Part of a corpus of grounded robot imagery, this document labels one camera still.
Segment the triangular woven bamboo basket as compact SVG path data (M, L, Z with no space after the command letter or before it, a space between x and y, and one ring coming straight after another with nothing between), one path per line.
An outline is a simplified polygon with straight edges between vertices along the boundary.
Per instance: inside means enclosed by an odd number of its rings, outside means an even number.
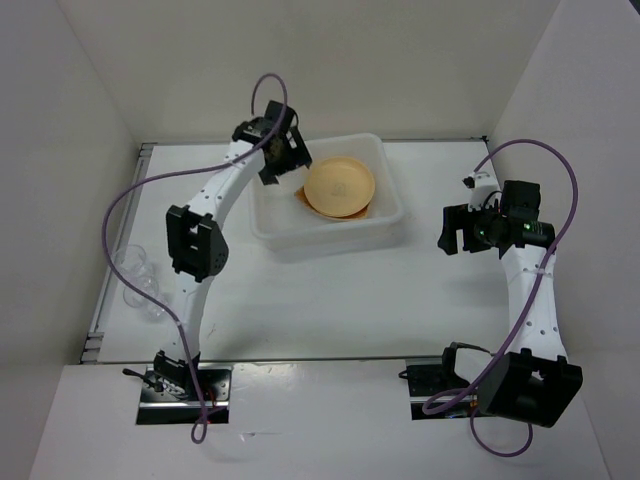
M301 203L301 204L302 204L302 205L303 205L303 206L304 206L308 211L310 211L312 214L314 214L314 213L311 211L311 209L310 209L310 207L311 207L312 205L311 205L311 203L308 201L308 199L307 199L307 197L306 197L306 195L305 195L305 193L304 193L304 188L303 188L303 187L299 188L299 189L294 193L294 196L295 196L295 198L296 198L296 199L297 199L297 200L298 200L298 201L299 201L299 202L300 202L300 203Z

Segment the yellow bear plate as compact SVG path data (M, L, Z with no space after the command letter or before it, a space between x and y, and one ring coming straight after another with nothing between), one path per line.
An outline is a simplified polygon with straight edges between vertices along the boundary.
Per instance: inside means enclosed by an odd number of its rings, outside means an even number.
M369 217L370 206L367 205L366 207L364 207L363 209L359 210L358 212L355 212L355 213L353 213L351 215L346 215L346 216L328 215L328 214L322 213L321 211L319 211L318 209L314 208L313 206L311 206L310 209L314 214L319 215L320 217L323 217L323 218L326 218L326 219L329 219L329 220L332 220L332 221L346 222L346 221L367 219Z
M320 214L346 218L365 209L373 199L376 181L360 160L337 156L315 164L303 184L309 204Z

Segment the clear plastic cup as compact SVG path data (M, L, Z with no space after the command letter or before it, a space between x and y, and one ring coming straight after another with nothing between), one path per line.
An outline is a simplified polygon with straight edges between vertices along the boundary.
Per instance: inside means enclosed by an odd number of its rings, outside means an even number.
M129 244L112 255L117 270L130 281L148 276L152 273L145 249L140 245Z
M162 304L166 304L166 297L160 291L159 284L155 276L151 274L145 274L137 277L130 276L127 277L126 280L137 290L145 293L146 296L132 290L129 286L125 286L123 291L123 300L125 304L131 308L143 311L144 315L149 320L160 320L166 314L166 311L161 306L151 301L151 298Z

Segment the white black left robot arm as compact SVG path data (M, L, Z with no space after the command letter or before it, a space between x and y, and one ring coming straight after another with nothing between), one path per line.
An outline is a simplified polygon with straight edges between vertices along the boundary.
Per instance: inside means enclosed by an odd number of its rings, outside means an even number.
M199 375L189 366L199 362L206 297L228 260L222 228L232 206L254 178L272 185L286 173L311 166L297 121L294 109L270 101L262 116L236 128L221 169L189 202L166 213L168 253L177 274L171 310L182 332L156 353L153 372L176 399L193 399L199 387Z

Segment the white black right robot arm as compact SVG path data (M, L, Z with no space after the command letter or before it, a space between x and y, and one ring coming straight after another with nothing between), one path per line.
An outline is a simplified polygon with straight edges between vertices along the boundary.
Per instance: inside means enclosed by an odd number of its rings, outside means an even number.
M583 375L569 362L559 333L551 249L555 230L538 219L540 187L523 181L499 184L486 172L463 183L470 200L444 208L438 246L448 255L497 249L515 336L502 355L452 343L443 352L439 384L450 393L474 385L484 415L550 428L578 393Z

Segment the translucent white plastic bin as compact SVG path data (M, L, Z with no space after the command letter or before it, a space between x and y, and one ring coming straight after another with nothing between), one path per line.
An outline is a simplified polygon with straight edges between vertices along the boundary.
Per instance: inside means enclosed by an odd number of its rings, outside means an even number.
M376 248L393 240L405 209L393 180L382 140L371 133L306 142L313 164L336 156L355 158L376 182L367 216L348 221L324 218L295 197L308 176L302 167L265 186L255 178L248 187L250 225L254 236L279 256L329 255Z

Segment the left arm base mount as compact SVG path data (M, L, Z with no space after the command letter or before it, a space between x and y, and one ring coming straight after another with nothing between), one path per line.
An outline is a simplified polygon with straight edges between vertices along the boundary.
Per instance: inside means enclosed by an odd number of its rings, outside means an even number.
M143 373L130 368L124 368L122 373L142 382L137 425L193 424L200 417L200 402L193 388L183 391L170 386L159 379L151 366L147 366ZM227 424L232 368L204 363L200 365L197 377L208 413L207 423Z

